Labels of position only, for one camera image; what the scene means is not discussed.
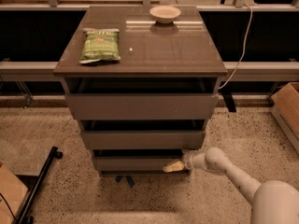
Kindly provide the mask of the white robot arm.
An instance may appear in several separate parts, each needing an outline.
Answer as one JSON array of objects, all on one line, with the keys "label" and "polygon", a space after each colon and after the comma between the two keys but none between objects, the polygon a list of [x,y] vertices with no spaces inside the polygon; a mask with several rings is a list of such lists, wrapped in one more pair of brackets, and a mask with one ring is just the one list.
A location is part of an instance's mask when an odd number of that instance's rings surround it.
[{"label": "white robot arm", "polygon": [[250,224],[299,224],[299,190],[280,180],[263,183],[234,165],[217,147],[206,152],[187,150],[168,163],[166,173],[202,169],[225,175],[251,206]]}]

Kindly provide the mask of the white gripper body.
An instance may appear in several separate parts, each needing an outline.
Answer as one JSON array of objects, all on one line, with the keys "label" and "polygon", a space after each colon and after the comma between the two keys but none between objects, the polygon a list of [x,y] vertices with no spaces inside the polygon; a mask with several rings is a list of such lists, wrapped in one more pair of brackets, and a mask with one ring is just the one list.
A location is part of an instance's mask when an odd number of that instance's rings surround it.
[{"label": "white gripper body", "polygon": [[206,168],[205,161],[206,154],[200,151],[191,150],[186,152],[183,157],[183,163],[187,170],[202,169]]}]

